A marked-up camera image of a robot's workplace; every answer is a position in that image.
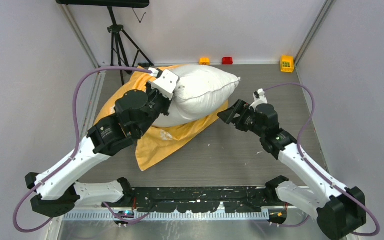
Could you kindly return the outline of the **orange pillowcase with white print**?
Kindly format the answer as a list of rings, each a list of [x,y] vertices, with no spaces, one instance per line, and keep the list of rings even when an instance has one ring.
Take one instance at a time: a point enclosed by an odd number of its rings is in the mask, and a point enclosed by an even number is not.
[[[190,123],[172,126],[151,126],[144,136],[137,141],[135,158],[141,171],[145,171],[189,143],[193,138],[218,120],[217,114],[228,108],[227,100],[210,115]]]

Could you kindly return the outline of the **white pillow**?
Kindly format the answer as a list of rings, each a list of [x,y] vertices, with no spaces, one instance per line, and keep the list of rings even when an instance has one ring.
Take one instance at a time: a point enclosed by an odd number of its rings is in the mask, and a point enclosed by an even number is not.
[[[154,127],[175,127],[209,116],[228,101],[241,82],[239,76],[209,65],[177,65],[168,70],[179,81],[169,115],[161,114]]]

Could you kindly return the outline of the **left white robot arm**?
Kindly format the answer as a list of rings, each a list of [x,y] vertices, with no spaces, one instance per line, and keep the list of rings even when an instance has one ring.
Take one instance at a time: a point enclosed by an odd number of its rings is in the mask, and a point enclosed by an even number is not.
[[[80,177],[141,139],[160,115],[167,116],[176,82],[148,82],[146,90],[130,90],[115,101],[114,113],[100,119],[79,145],[43,173],[26,175],[35,192],[30,204],[35,213],[55,218],[75,207],[114,204],[128,207],[134,191],[124,177],[106,183],[81,183]]]

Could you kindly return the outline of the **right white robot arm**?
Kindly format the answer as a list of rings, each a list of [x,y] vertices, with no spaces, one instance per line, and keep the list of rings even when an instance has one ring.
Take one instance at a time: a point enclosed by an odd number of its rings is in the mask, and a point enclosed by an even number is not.
[[[278,114],[271,104],[250,105],[238,100],[217,116],[242,132],[259,137],[263,149],[290,168],[306,185],[303,189],[285,176],[265,184],[265,198],[271,205],[291,204],[316,220],[330,240],[339,240],[367,222],[364,209],[350,197],[365,204],[358,188],[349,188],[336,180],[298,146],[297,140],[280,127]]]

